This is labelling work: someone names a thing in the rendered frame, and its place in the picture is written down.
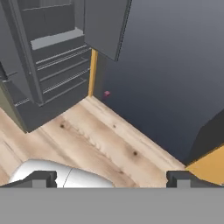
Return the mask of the dark grey fridge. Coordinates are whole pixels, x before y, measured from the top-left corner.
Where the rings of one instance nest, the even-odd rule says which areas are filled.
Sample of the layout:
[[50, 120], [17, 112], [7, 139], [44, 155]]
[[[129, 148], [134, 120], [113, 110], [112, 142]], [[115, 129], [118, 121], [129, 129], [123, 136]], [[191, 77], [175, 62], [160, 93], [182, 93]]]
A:
[[84, 43], [84, 0], [17, 0], [43, 100], [88, 78], [91, 49]]

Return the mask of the yellow cabinet side panel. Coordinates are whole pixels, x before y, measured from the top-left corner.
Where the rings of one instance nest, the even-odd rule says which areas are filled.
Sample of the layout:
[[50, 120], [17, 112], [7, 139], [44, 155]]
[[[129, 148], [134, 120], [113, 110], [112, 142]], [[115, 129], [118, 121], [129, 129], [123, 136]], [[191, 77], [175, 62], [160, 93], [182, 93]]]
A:
[[95, 73], [97, 68], [98, 52], [92, 49], [91, 52], [91, 63], [90, 63], [90, 74], [89, 74], [89, 84], [88, 84], [88, 96], [93, 96], [95, 88]]

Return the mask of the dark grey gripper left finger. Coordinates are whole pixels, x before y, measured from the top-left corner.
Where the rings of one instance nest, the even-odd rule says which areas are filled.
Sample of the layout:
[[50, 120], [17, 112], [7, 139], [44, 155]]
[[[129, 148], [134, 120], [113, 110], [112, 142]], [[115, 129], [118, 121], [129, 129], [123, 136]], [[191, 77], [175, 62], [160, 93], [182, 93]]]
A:
[[26, 178], [3, 185], [16, 188], [56, 188], [56, 171], [34, 171]]

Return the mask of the dark grey fridge door with bins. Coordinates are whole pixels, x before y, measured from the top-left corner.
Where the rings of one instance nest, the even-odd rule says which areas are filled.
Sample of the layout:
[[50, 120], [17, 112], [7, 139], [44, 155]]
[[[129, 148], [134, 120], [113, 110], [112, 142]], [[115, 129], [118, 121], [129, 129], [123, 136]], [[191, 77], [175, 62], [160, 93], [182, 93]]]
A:
[[20, 0], [0, 0], [0, 83], [9, 93], [15, 123], [24, 132], [35, 130], [44, 101]]

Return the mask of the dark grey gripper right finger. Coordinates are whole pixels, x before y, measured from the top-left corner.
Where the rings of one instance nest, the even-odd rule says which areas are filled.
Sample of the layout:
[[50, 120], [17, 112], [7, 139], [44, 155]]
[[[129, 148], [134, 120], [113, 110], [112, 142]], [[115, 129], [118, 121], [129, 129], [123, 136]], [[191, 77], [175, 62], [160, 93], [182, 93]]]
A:
[[172, 188], [209, 188], [221, 187], [221, 185], [197, 178], [189, 171], [168, 171], [166, 173], [167, 187]]

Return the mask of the white rounded object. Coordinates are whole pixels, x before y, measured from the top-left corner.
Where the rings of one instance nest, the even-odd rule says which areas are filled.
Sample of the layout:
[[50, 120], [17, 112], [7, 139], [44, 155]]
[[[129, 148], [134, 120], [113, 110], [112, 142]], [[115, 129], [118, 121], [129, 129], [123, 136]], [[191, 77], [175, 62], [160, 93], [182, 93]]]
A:
[[22, 180], [35, 171], [56, 172], [56, 184], [58, 188], [114, 187], [114, 184], [110, 180], [98, 174], [44, 159], [26, 160], [11, 174], [9, 182], [12, 183], [18, 180]]

